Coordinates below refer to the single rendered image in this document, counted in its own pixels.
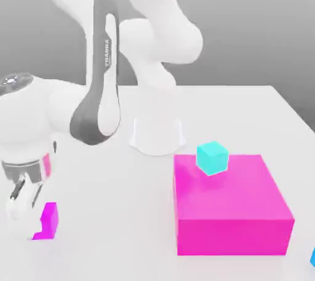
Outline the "small magenta cube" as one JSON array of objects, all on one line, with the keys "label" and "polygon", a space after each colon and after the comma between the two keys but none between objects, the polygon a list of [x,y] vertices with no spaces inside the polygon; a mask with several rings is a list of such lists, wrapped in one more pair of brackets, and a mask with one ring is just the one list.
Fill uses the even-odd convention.
[{"label": "small magenta cube", "polygon": [[54,239],[58,228],[58,208],[56,202],[47,202],[40,218],[42,229],[36,232],[33,240],[51,240]]}]

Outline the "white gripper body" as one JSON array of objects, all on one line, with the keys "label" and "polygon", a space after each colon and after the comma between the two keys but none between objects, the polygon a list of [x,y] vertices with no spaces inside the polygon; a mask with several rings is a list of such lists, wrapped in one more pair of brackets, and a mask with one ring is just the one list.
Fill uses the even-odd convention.
[{"label": "white gripper body", "polygon": [[20,174],[14,190],[6,202],[6,216],[9,223],[38,224],[44,209],[40,198],[44,182],[33,183],[29,174]]}]

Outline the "large magenta box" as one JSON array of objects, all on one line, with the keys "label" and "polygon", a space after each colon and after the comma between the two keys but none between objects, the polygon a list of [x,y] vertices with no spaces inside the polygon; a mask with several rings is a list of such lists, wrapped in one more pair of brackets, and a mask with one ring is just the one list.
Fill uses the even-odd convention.
[{"label": "large magenta box", "polygon": [[173,201],[178,255],[287,253],[295,219],[260,155],[232,155],[214,176],[174,156]]}]

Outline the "small cyan cube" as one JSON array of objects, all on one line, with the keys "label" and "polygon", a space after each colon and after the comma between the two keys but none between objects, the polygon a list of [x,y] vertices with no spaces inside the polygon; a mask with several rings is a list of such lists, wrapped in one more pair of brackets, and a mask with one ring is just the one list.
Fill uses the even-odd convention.
[{"label": "small cyan cube", "polygon": [[196,165],[207,175],[224,172],[228,168],[229,152],[216,141],[197,146]]}]

